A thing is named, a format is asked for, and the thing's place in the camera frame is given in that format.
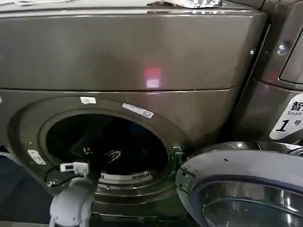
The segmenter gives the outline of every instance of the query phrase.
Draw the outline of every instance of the washer door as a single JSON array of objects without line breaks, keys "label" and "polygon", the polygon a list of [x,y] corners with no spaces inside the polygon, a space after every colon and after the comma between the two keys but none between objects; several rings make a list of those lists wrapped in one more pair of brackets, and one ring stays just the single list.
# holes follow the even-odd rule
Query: washer door
[{"label": "washer door", "polygon": [[190,158],[176,176],[180,200],[200,226],[303,226],[302,157],[219,147]]}]

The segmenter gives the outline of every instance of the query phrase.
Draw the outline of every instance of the white sticker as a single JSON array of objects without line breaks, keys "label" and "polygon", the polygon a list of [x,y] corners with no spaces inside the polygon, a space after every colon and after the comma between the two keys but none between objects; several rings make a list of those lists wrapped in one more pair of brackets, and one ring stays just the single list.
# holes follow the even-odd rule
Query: white sticker
[{"label": "white sticker", "polygon": [[269,137],[280,140],[301,129],[303,129],[303,93],[290,100]]},{"label": "white sticker", "polygon": [[135,112],[135,113],[137,113],[137,114],[139,114],[143,117],[152,118],[152,116],[153,116],[153,112],[148,111],[148,110],[144,110],[144,109],[139,108],[139,107],[134,106],[134,105],[123,103],[122,107],[127,109],[127,110],[130,110],[132,112]]},{"label": "white sticker", "polygon": [[81,102],[85,105],[97,103],[96,98],[94,98],[94,97],[80,97],[80,99],[81,99]]},{"label": "white sticker", "polygon": [[41,158],[40,154],[36,150],[27,150],[28,154],[38,165],[46,165],[46,162]]}]

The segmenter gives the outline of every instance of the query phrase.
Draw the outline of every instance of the white sign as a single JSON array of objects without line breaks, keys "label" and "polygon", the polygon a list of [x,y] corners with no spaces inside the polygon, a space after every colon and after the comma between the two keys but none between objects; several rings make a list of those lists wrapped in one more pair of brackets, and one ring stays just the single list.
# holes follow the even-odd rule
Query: white sign
[{"label": "white sign", "polygon": [[148,110],[144,110],[144,109],[139,108],[139,107],[134,106],[134,105],[123,103],[122,107],[127,109],[127,110],[130,110],[132,112],[135,112],[135,113],[137,113],[137,114],[139,114],[143,117],[152,118],[152,116],[153,116],[153,112],[148,111]]},{"label": "white sign", "polygon": [[303,129],[303,93],[290,100],[269,137],[280,140],[301,129]]},{"label": "white sign", "polygon": [[80,97],[80,100],[83,104],[96,104],[96,98],[94,97]]}]

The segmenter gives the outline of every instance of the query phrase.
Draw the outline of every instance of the gray washing machine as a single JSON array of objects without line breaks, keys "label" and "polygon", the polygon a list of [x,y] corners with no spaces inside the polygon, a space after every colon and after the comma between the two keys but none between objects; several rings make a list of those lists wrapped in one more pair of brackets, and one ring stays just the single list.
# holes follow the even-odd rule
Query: gray washing machine
[{"label": "gray washing machine", "polygon": [[234,115],[232,139],[300,143],[303,2],[264,2],[270,27]]},{"label": "gray washing machine", "polygon": [[0,140],[51,194],[61,163],[120,151],[100,159],[93,213],[178,219],[182,157],[217,141],[265,20],[231,2],[2,5]]}]

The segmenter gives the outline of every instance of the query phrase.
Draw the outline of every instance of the washer door opening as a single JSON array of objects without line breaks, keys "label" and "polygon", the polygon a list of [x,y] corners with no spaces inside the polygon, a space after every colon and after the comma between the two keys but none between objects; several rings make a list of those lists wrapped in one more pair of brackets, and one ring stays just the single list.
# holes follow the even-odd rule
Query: washer door opening
[{"label": "washer door opening", "polygon": [[48,152],[63,162],[90,159],[101,183],[134,184],[161,174],[168,164],[163,143],[129,120],[81,114],[57,122],[46,136]]}]

